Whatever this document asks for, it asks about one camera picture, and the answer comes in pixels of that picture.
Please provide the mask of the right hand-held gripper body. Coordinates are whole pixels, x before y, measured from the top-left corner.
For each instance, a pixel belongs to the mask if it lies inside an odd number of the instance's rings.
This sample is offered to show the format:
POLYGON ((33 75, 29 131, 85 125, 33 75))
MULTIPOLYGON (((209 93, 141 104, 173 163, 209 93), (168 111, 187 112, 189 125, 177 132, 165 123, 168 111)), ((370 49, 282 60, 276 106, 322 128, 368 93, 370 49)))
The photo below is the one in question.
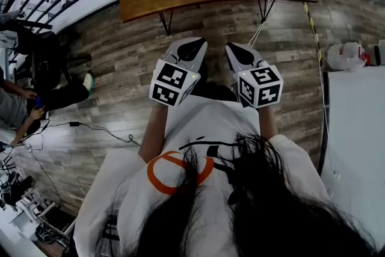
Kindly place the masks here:
POLYGON ((262 108, 280 102, 283 78, 275 65, 260 60, 257 67, 233 73, 233 92, 244 107, 262 108))

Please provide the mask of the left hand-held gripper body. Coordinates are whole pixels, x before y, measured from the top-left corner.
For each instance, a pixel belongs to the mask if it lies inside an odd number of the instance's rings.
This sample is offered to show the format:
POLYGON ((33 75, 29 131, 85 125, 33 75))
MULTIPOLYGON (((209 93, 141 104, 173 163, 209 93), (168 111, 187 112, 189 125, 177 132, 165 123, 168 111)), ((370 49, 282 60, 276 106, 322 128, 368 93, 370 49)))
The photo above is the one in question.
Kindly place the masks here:
POLYGON ((199 61, 159 59, 153 71, 149 98, 169 107, 176 107, 192 92, 200 79, 199 61))

